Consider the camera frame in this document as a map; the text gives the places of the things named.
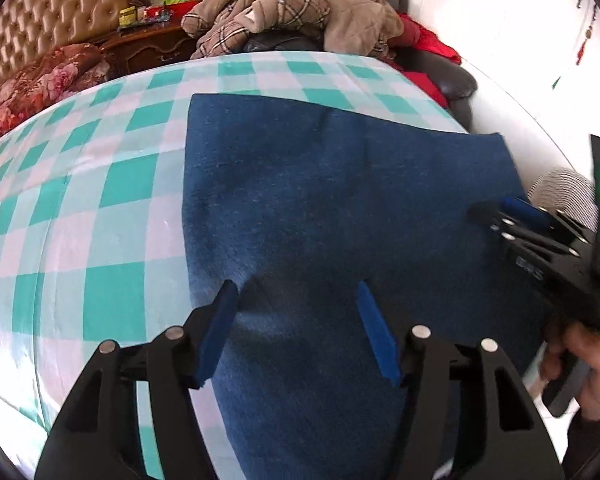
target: plaid blanket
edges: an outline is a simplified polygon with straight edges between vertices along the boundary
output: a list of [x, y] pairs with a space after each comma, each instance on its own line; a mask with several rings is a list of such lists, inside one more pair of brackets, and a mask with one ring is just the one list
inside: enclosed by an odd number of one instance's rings
[[200, 38], [191, 59], [239, 53], [250, 34], [273, 28], [324, 38], [328, 52], [382, 57], [403, 24], [384, 0], [205, 0], [182, 28]]
[[[98, 343], [146, 342], [190, 312], [181, 210], [195, 93], [274, 96], [465, 133], [378, 60], [261, 52], [116, 79], [0, 138], [0, 445], [29, 478]], [[144, 458], [160, 479], [140, 386]], [[193, 396], [219, 477], [244, 478], [212, 385]]]

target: teal checkered bedsheet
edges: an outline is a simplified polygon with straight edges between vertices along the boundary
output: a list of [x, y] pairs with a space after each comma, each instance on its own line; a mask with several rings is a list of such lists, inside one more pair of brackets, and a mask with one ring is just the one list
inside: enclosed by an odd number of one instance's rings
[[[194, 93], [275, 96], [464, 132], [377, 60], [269, 52], [121, 78], [81, 92], [4, 136], [0, 399], [37, 428], [49, 430], [99, 341], [145, 342], [182, 323], [190, 311], [180, 209]], [[240, 478], [212, 390], [196, 395], [221, 478]], [[146, 390], [139, 396], [145, 459], [160, 478]], [[11, 452], [35, 462], [43, 441], [37, 436], [30, 444], [2, 444], [32, 446]]]

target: sofa armrest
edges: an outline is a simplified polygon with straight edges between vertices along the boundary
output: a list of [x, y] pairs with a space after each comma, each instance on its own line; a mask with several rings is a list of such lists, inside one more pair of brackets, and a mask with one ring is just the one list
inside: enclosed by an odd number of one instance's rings
[[465, 130], [471, 133], [474, 125], [474, 113], [471, 111], [468, 98], [449, 101], [449, 113]]
[[474, 76], [447, 58], [412, 47], [398, 47], [395, 62], [407, 72], [423, 72], [451, 102], [467, 99], [478, 89]]

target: bed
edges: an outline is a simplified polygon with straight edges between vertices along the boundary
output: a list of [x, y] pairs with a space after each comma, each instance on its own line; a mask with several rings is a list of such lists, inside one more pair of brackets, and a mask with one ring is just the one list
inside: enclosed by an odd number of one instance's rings
[[[29, 478], [98, 343], [145, 342], [190, 311], [180, 210], [194, 93], [282, 97], [465, 133], [382, 62], [266, 52], [119, 78], [0, 138], [0, 445]], [[212, 386], [193, 401], [219, 477], [243, 478]], [[144, 458], [161, 478], [149, 413], [140, 390]]]
[[97, 45], [117, 27], [121, 9], [148, 2], [5, 0], [0, 7], [0, 136], [49, 105], [108, 80], [110, 67]]

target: yellow box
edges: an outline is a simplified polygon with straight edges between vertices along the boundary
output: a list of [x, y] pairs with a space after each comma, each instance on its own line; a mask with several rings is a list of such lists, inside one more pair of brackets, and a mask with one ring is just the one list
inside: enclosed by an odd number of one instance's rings
[[136, 8], [134, 6], [127, 7], [120, 11], [120, 27], [131, 25], [136, 20]]

